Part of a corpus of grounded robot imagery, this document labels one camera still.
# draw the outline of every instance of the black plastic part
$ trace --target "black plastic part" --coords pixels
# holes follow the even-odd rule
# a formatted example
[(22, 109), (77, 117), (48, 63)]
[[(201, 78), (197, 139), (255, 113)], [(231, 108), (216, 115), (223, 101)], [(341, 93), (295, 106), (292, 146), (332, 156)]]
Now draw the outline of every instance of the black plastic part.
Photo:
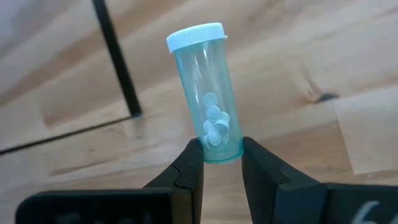
[(124, 98), (126, 99), (130, 115), (132, 118), (140, 116), (142, 110), (129, 75), (129, 70), (127, 69), (126, 62), (120, 49), (118, 38), (116, 37), (105, 0), (93, 0), (93, 5), (106, 45), (108, 46), (109, 54), (112, 58), (116, 75), (119, 79), (119, 84), (122, 88)]
[[(325, 184), (329, 190), (323, 223), (398, 223), (398, 187), (380, 185)], [(361, 218), (360, 211), (368, 211)]]
[(321, 184), (251, 138), (243, 180), (254, 224), (398, 223), (398, 187)]
[(144, 188), (172, 189), (174, 223), (199, 224), (203, 194), (203, 148), (192, 139), (176, 160)]
[(199, 224), (202, 190), (203, 149), (198, 139), (192, 139), (142, 189), (38, 193), (19, 205), (16, 223)]
[[(294, 169), (255, 140), (245, 137), (243, 143), (243, 181), (253, 224), (290, 223), (301, 219), (302, 214), (314, 213), (310, 205), (322, 205), (318, 196), (323, 196), (325, 190), (302, 190), (319, 185), (318, 181)], [(309, 198), (302, 201), (305, 193), (314, 202)], [(306, 223), (314, 223), (308, 219), (319, 221), (320, 217), (304, 218)]]
[(49, 191), (23, 201), (16, 223), (172, 224), (171, 203), (169, 189)]

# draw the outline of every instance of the black metal rod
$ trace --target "black metal rod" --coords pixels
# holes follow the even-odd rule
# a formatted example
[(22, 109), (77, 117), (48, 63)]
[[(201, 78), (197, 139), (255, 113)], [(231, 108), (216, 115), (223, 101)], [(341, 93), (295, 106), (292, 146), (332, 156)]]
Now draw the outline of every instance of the black metal rod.
[(129, 75), (126, 62), (119, 46), (118, 38), (114, 31), (111, 18), (106, 7), (105, 0), (93, 0), (95, 13), (97, 15), (99, 24), (101, 26), (102, 34), (104, 35), (106, 45), (108, 46), (109, 54), (119, 79), (119, 84), (122, 88), (124, 99), (129, 108), (131, 117), (140, 116), (142, 111), (139, 105), (136, 91)]

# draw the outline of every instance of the pill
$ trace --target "pill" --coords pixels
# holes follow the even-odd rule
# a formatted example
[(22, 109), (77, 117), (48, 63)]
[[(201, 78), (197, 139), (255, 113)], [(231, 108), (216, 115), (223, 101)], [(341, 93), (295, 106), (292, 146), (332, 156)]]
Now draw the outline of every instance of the pill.
[(206, 117), (212, 124), (218, 121), (220, 116), (222, 116), (222, 112), (217, 106), (211, 106), (206, 109)]
[(219, 119), (214, 124), (214, 128), (219, 132), (220, 135), (224, 135), (229, 131), (229, 123), (224, 119)]
[(229, 133), (226, 133), (226, 134), (222, 135), (222, 137), (221, 137), (221, 142), (222, 142), (223, 144), (227, 144), (228, 141), (229, 141)]
[(206, 93), (202, 98), (203, 104), (209, 108), (211, 106), (217, 106), (218, 99), (216, 93), (209, 92)]
[(206, 148), (210, 148), (210, 142), (209, 142), (209, 136), (205, 135), (205, 137), (203, 137), (203, 142), (205, 143)]
[(215, 130), (210, 131), (206, 136), (208, 136), (208, 140), (212, 146), (218, 146), (221, 143), (221, 136)]
[(221, 112), (222, 114), (222, 119), (227, 120), (228, 122), (230, 121), (229, 114), (225, 111)]
[(209, 120), (206, 120), (203, 123), (203, 130), (205, 130), (206, 133), (209, 133), (213, 129), (214, 129), (214, 126)]

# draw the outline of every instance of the translucent blue pill bottle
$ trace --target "translucent blue pill bottle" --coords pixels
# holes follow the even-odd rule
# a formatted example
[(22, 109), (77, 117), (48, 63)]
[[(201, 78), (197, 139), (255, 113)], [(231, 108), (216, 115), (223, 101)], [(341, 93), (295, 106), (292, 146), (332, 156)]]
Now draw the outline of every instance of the translucent blue pill bottle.
[(243, 155), (243, 139), (224, 54), (223, 25), (209, 23), (167, 37), (174, 53), (205, 161), (223, 164)]

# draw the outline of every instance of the bottle cap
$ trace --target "bottle cap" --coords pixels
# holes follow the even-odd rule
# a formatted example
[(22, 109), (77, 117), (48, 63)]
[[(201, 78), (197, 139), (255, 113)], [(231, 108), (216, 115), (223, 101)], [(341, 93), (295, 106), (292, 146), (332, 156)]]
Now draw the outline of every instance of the bottle cap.
[(170, 53), (174, 50), (209, 40), (226, 39), (223, 25), (219, 22), (188, 27), (174, 32), (166, 38)]

